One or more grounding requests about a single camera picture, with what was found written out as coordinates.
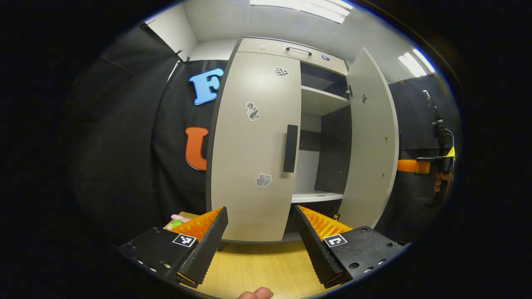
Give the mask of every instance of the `fluorescent light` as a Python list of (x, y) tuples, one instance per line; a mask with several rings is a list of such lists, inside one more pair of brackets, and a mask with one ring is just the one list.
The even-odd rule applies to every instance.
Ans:
[(250, 0), (251, 5), (277, 6), (315, 14), (341, 24), (353, 7), (341, 0)]
[(405, 53), (403, 56), (399, 56), (397, 59), (407, 67), (412, 74), (416, 77), (425, 76), (427, 73), (421, 67), (421, 64), (410, 53)]
[(414, 49), (412, 52), (423, 62), (423, 64), (429, 69), (431, 73), (434, 73), (436, 70), (433, 68), (432, 64), (425, 58), (425, 56), (418, 50)]

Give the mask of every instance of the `open cabinet door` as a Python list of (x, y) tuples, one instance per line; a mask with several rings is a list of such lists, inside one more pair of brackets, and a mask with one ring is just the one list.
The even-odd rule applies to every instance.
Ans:
[(227, 207), (229, 224), (222, 238), (281, 241), (295, 188), (299, 60), (237, 52), (214, 117), (207, 200), (212, 210)]
[(383, 73), (366, 48), (360, 50), (346, 81), (352, 89), (352, 146), (340, 221), (352, 228), (374, 228), (397, 171), (397, 115)]

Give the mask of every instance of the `drawer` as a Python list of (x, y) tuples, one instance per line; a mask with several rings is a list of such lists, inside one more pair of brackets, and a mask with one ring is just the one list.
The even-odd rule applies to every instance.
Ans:
[[(286, 47), (292, 47), (294, 49), (286, 50)], [(313, 48), (288, 43), (286, 41), (244, 37), (237, 52), (263, 53), (295, 58), (344, 76), (347, 75), (347, 67), (345, 66), (344, 60)], [(323, 59), (322, 55), (330, 59), (330, 61)]]

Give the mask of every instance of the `drawer handle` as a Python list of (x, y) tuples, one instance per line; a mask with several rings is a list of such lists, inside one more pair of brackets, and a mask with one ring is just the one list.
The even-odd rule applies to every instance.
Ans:
[(298, 126), (289, 124), (286, 128), (285, 165), (283, 172), (294, 172), (296, 166)]
[(299, 51), (307, 52), (307, 53), (309, 54), (309, 56), (312, 55), (312, 53), (310, 53), (310, 52), (307, 51), (307, 50), (303, 50), (303, 49), (299, 49), (299, 48), (293, 48), (293, 47), (286, 47), (286, 50), (290, 50), (290, 49), (294, 49), (294, 50), (299, 50)]

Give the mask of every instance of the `blue letter f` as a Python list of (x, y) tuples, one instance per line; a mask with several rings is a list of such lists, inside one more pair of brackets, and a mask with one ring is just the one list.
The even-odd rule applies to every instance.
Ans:
[(218, 77), (212, 77), (211, 80), (208, 80), (209, 76), (223, 76), (223, 69), (217, 68), (188, 79), (188, 81), (194, 83), (194, 88), (196, 89), (195, 105), (201, 105), (216, 98), (216, 93), (211, 92), (210, 87), (218, 90), (220, 88), (220, 80), (218, 80)]

